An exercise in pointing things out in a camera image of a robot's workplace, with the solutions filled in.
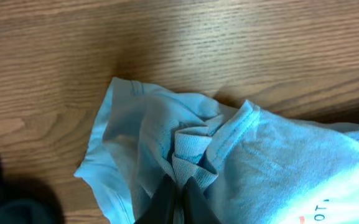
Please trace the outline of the light blue printed t-shirt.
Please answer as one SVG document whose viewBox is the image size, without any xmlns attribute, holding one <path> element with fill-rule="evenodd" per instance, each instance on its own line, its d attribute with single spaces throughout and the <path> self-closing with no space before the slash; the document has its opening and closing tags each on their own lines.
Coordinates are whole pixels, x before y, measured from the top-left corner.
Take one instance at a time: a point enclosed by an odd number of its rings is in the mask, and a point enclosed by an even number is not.
<svg viewBox="0 0 359 224">
<path fill-rule="evenodd" d="M 133 223 L 165 175 L 194 179 L 222 223 L 359 223 L 359 124 L 114 78 L 75 176 L 111 223 Z"/>
</svg>

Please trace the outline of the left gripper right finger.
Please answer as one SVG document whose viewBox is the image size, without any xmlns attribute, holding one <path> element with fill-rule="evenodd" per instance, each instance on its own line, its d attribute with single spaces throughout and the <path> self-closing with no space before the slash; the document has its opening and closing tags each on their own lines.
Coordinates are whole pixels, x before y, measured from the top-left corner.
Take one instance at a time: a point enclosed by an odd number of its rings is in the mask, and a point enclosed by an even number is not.
<svg viewBox="0 0 359 224">
<path fill-rule="evenodd" d="M 183 201 L 185 224 L 221 224 L 193 177 L 184 185 Z"/>
</svg>

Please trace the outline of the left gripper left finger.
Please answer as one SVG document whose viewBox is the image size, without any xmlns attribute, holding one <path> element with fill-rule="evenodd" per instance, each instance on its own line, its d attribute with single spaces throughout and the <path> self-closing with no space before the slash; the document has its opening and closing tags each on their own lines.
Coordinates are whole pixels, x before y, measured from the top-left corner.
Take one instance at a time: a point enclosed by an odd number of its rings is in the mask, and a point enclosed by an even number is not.
<svg viewBox="0 0 359 224">
<path fill-rule="evenodd" d="M 173 224 L 177 187 L 165 175 L 151 199 L 148 209 L 135 224 Z"/>
</svg>

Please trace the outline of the black folded t-shirt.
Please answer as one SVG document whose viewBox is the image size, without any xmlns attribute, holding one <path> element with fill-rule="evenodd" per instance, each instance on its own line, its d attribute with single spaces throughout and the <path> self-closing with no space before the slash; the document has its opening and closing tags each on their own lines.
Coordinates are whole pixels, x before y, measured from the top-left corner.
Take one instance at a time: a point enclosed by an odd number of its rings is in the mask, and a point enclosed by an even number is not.
<svg viewBox="0 0 359 224">
<path fill-rule="evenodd" d="M 0 224 L 62 224 L 62 206 L 51 187 L 40 180 L 5 178 L 0 161 Z"/>
</svg>

